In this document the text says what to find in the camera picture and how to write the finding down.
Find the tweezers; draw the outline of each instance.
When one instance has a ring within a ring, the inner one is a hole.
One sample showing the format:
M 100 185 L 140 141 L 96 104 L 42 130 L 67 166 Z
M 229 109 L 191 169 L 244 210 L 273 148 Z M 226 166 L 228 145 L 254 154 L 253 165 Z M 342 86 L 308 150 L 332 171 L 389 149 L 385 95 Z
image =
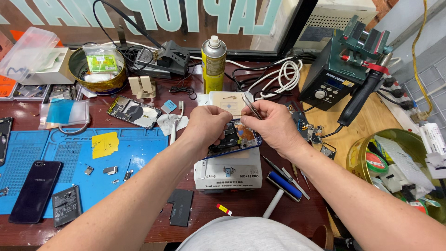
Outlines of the tweezers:
M 249 101 L 248 97 L 246 97 L 246 93 L 243 93 L 242 99 L 245 102 L 245 104 L 251 109 L 251 112 L 259 119 L 263 120 L 260 116 L 259 112 L 257 112 L 257 109 L 252 105 L 252 103 Z

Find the forearm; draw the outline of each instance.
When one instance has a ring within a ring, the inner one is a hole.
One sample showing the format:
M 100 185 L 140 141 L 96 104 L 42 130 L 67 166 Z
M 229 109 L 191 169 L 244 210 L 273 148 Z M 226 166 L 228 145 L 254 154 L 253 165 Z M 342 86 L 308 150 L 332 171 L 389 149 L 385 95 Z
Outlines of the forearm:
M 118 189 L 42 246 L 43 250 L 139 250 L 172 191 L 199 156 L 179 138 Z
M 365 250 L 440 250 L 446 228 L 412 206 L 351 174 L 310 146 L 290 158 Z

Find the blue roller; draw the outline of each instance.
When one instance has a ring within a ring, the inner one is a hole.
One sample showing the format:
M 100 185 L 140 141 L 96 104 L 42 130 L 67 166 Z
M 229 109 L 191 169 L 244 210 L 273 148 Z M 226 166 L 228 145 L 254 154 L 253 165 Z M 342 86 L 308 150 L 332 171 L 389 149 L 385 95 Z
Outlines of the blue roller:
M 302 197 L 301 191 L 299 191 L 297 188 L 292 186 L 290 183 L 288 183 L 285 179 L 280 177 L 275 172 L 270 172 L 268 177 L 272 179 L 274 182 L 276 182 L 279 186 L 281 186 L 283 189 L 285 189 L 287 192 L 289 192 L 291 195 L 296 197 L 297 199 L 300 199 Z

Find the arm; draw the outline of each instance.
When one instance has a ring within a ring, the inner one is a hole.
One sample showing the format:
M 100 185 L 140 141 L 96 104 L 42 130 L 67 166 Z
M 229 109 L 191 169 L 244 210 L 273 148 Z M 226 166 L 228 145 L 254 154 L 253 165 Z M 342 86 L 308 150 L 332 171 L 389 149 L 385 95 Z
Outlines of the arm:
M 70 223 L 40 250 L 139 250 L 159 212 L 190 166 L 219 144 L 232 115 L 216 106 L 190 114 L 181 137 L 127 182 Z
M 430 250 L 442 250 L 446 247 L 445 226 L 376 189 L 315 150 L 300 136 L 285 106 L 265 100 L 253 104 L 265 120 L 243 116 L 242 122 L 305 172 L 363 249 L 424 250 L 429 246 Z M 242 112 L 250 113 L 248 108 Z

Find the person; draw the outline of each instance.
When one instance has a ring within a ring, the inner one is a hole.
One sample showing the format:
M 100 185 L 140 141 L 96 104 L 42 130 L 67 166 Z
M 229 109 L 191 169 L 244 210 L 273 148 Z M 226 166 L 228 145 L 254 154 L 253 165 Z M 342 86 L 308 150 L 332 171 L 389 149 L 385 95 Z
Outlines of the person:
M 412 206 L 349 173 L 315 150 L 296 129 L 284 105 L 253 103 L 264 120 L 245 107 L 241 121 L 256 130 L 280 156 L 305 172 L 345 227 L 365 250 L 444 250 L 446 227 Z M 41 250 L 139 250 L 153 222 L 185 173 L 219 144 L 232 115 L 199 106 L 175 143 L 157 154 L 118 189 L 84 212 Z M 217 218 L 178 250 L 322 250 L 278 222 L 256 217 Z

